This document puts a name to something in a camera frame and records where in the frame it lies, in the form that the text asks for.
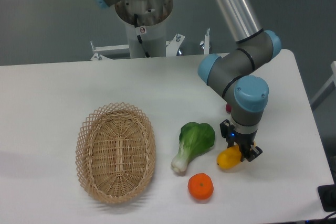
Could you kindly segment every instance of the orange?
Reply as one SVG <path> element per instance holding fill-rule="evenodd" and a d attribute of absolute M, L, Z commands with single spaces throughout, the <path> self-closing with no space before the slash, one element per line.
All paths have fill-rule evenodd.
<path fill-rule="evenodd" d="M 188 182 L 189 193 L 198 200 L 209 199 L 214 192 L 211 178 L 205 173 L 192 176 Z"/>

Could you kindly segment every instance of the white vegetable stalk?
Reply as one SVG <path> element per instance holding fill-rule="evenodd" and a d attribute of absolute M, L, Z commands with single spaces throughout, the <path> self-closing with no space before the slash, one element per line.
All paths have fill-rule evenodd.
<path fill-rule="evenodd" d="M 187 170 L 188 164 L 189 164 L 189 156 L 184 151 L 182 143 L 180 148 L 178 149 L 177 155 L 173 158 L 170 165 L 176 173 L 184 173 Z"/>

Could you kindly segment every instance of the toy fruit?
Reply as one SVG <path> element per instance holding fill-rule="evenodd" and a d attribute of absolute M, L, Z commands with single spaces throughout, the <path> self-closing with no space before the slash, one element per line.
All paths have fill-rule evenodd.
<path fill-rule="evenodd" d="M 218 155 L 217 165 L 219 165 L 221 169 L 231 169 L 240 163 L 241 156 L 239 146 L 234 145 Z"/>
<path fill-rule="evenodd" d="M 214 185 L 208 175 L 198 173 L 189 179 L 188 189 L 191 196 L 195 199 L 206 200 L 209 199 L 214 192 Z"/>

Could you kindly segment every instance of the toy vegetable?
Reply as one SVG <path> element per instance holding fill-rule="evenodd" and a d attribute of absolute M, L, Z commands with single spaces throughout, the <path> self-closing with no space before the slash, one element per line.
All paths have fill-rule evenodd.
<path fill-rule="evenodd" d="M 192 159 L 214 146 L 215 131 L 207 123 L 190 122 L 181 128 L 179 139 L 180 148 L 171 162 L 171 167 L 175 172 L 183 173 Z"/>
<path fill-rule="evenodd" d="M 214 185 L 208 175 L 198 173 L 189 179 L 188 189 L 191 196 L 195 199 L 206 200 L 209 199 L 214 192 Z"/>
<path fill-rule="evenodd" d="M 240 163 L 241 156 L 239 146 L 234 145 L 218 155 L 217 165 L 224 170 L 231 169 Z"/>

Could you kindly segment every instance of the white metal frame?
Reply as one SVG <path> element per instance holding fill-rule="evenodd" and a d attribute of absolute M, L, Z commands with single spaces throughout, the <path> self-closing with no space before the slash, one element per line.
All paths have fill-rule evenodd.
<path fill-rule="evenodd" d="M 314 111 L 336 88 L 336 61 L 331 64 L 332 76 L 325 82 L 322 88 L 310 101 L 311 109 Z"/>

